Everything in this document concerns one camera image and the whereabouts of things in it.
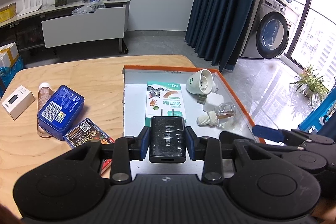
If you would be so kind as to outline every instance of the blue tin box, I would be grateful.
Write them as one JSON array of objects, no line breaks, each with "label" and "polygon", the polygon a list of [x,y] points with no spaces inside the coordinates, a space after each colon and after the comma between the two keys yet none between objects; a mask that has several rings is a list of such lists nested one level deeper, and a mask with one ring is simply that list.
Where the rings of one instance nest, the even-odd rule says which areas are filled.
[{"label": "blue tin box", "polygon": [[61,85],[37,114],[39,126],[63,140],[84,106],[84,97]]}]

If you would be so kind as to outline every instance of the washing machine door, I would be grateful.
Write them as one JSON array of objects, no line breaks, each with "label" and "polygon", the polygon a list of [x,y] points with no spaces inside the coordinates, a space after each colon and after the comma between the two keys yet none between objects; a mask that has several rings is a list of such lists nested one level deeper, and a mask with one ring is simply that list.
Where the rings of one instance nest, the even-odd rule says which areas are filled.
[{"label": "washing machine door", "polygon": [[278,57],[288,44],[287,21],[279,12],[270,12],[260,21],[256,45],[259,54],[266,59]]}]

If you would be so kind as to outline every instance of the plastic bag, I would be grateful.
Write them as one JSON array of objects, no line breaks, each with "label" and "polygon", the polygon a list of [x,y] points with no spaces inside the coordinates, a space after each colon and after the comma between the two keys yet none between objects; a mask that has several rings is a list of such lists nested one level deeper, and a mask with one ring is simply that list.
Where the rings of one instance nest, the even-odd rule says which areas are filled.
[{"label": "plastic bag", "polygon": [[72,14],[75,16],[81,14],[94,13],[98,8],[106,8],[104,2],[94,1],[91,3],[87,3],[84,6],[73,10]]},{"label": "plastic bag", "polygon": [[[0,77],[7,88],[9,83],[13,80],[15,74],[23,69],[23,60],[21,56],[15,61],[14,65],[11,68],[1,67],[0,68]],[[0,87],[0,98],[3,96],[4,90]]]}]

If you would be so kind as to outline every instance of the white router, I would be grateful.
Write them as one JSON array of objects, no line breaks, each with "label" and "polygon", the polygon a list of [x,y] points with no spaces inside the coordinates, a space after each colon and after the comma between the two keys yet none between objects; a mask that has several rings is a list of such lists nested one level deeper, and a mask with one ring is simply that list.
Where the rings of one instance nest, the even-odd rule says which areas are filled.
[{"label": "white router", "polygon": [[23,10],[20,13],[18,13],[17,16],[22,16],[22,15],[25,15],[27,13],[37,11],[38,9],[40,9],[42,7],[42,0],[39,1],[39,4],[36,4],[36,0],[33,0],[33,1],[34,1],[34,6],[31,6],[30,0],[28,0],[28,8],[26,8],[25,0],[22,0]]}]

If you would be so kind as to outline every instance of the dark blue curtain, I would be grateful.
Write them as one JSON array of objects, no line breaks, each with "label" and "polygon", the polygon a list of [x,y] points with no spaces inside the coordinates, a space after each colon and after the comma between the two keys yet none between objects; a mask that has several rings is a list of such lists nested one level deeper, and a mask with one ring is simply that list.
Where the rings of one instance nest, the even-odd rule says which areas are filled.
[{"label": "dark blue curtain", "polygon": [[198,57],[211,60],[213,66],[219,64],[220,71],[233,70],[240,50],[236,45],[252,3],[253,0],[194,0],[185,41],[195,48]]}]

